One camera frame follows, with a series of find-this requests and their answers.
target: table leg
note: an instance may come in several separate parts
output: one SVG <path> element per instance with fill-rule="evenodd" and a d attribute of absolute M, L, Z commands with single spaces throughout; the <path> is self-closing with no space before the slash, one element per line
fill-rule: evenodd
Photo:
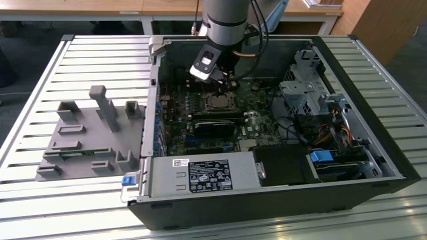
<path fill-rule="evenodd" d="M 142 16 L 141 17 L 142 28 L 145 30 L 145 35 L 154 35 L 154 16 Z"/>
<path fill-rule="evenodd" d="M 319 30 L 319 35 L 330 35 L 331 34 L 331 31 L 333 31 L 333 28 L 334 28 L 334 25 L 335 25 L 338 18 L 339 18 L 338 16 L 331 16 L 326 19 L 326 21 L 322 24 L 321 30 Z"/>

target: aluminum slotted table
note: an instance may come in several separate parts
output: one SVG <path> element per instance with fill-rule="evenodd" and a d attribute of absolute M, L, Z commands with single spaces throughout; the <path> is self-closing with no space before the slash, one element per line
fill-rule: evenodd
<path fill-rule="evenodd" d="M 427 116 L 358 40 L 323 38 L 424 180 L 351 210 L 174 231 L 150 231 L 121 200 L 122 177 L 37 182 L 63 100 L 95 107 L 93 85 L 117 106 L 146 104 L 150 36 L 63 38 L 0 149 L 0 240 L 400 239 L 427 234 Z M 341 87 L 327 74 L 335 91 Z"/>

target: gray 3d printed holder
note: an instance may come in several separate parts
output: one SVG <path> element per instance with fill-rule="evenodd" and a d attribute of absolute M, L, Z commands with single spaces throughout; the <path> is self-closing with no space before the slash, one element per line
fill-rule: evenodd
<path fill-rule="evenodd" d="M 99 108 L 61 102 L 37 181 L 118 176 L 139 169 L 146 107 L 137 101 L 115 107 L 106 92 L 103 85 L 90 89 Z"/>

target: motherboard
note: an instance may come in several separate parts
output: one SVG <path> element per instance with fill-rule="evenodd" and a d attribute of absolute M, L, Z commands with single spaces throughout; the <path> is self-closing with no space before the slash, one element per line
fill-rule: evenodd
<path fill-rule="evenodd" d="M 273 87 L 253 79 L 238 85 L 223 94 L 191 76 L 162 85 L 169 156 L 247 152 L 281 144 L 270 107 Z"/>

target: power supply label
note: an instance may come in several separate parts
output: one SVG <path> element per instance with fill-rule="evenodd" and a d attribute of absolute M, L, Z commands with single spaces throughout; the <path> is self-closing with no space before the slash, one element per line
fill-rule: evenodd
<path fill-rule="evenodd" d="M 229 160 L 189 162 L 189 180 L 194 194 L 233 190 Z"/>

